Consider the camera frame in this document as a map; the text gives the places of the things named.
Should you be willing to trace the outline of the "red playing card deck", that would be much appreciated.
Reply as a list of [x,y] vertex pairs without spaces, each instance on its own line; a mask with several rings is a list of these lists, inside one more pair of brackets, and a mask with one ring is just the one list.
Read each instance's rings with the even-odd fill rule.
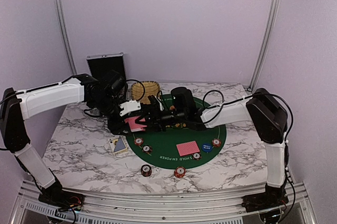
[[136,122],[139,116],[126,118],[124,121],[129,125],[131,132],[145,131],[147,125],[142,125]]

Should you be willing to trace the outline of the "dealt card bottom seat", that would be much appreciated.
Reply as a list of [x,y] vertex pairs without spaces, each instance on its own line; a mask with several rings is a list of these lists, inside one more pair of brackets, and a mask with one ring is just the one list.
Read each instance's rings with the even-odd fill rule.
[[177,144],[176,147],[181,157],[200,152],[200,149],[196,141],[180,143]]

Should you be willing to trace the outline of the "blue small blind button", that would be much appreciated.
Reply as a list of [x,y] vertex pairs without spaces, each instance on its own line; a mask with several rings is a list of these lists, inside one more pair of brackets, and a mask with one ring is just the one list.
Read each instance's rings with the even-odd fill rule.
[[211,145],[209,143],[203,143],[201,148],[202,148],[203,152],[210,153],[213,149],[213,145]]

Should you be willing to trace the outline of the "5 chip stack mat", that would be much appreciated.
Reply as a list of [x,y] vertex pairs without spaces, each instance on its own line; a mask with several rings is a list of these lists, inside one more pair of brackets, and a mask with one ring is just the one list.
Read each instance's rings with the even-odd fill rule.
[[212,140],[213,147],[220,147],[221,144],[222,144],[222,142],[219,139],[217,139],[217,138],[215,138],[215,139]]

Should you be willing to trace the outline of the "100 chip stack bottom mat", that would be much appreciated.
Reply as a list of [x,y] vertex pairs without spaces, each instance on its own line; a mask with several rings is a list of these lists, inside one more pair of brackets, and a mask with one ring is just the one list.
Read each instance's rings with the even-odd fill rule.
[[197,153],[194,153],[194,154],[192,155],[192,158],[193,158],[194,160],[200,160],[200,159],[202,158],[202,156],[201,156],[201,154],[200,154],[199,152],[197,152]]

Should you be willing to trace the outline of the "red tan 5 chip stack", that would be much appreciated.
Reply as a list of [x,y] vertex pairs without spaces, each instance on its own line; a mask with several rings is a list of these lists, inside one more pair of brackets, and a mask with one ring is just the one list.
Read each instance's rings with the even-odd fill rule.
[[179,167],[177,167],[177,168],[175,169],[175,171],[174,171],[174,176],[175,176],[176,178],[183,178],[184,175],[185,175],[185,173],[186,173],[185,168],[179,166]]

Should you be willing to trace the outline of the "black red 100 chip stack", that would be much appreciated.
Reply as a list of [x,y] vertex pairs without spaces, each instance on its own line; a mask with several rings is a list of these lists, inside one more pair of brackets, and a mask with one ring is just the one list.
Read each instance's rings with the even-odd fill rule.
[[141,167],[141,174],[144,177],[149,177],[152,174],[152,168],[151,168],[151,166],[147,165],[147,164],[143,165]]

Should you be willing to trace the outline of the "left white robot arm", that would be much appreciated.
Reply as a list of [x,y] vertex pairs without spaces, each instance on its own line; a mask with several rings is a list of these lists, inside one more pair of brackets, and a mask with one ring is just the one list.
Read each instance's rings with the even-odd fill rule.
[[104,116],[118,115],[119,93],[125,79],[111,71],[103,80],[80,74],[42,87],[5,90],[1,101],[1,135],[4,145],[29,174],[46,189],[45,196],[54,205],[66,202],[66,193],[43,162],[26,132],[25,121],[31,117],[74,103],[88,103]]

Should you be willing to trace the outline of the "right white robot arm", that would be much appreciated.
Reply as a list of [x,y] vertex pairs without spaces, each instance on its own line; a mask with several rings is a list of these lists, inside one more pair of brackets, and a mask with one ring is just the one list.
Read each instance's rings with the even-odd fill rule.
[[167,125],[185,123],[189,129],[202,131],[230,123],[252,121],[264,143],[267,157],[267,181],[261,203],[272,207],[281,199],[289,158],[286,137],[291,127],[288,124],[289,109],[280,104],[281,97],[260,88],[250,96],[200,108],[196,106],[192,92],[185,87],[172,89],[171,97],[174,109],[162,110],[157,98],[149,96],[151,103],[143,109],[144,113],[136,122],[157,130],[164,130]]

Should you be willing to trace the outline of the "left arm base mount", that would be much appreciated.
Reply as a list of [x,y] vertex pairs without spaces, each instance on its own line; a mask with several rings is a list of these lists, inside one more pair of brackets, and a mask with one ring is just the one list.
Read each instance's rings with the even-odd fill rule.
[[38,197],[40,202],[59,207],[61,211],[66,209],[81,209],[84,195],[65,191],[63,189],[41,189]]

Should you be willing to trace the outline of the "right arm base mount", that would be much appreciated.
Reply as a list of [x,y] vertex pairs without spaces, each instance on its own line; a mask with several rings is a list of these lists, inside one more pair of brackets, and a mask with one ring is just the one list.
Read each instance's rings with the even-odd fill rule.
[[245,208],[246,212],[260,211],[264,209],[274,208],[282,206],[289,202],[288,197],[285,192],[280,190],[276,191],[265,191],[258,194],[244,196],[242,207]]

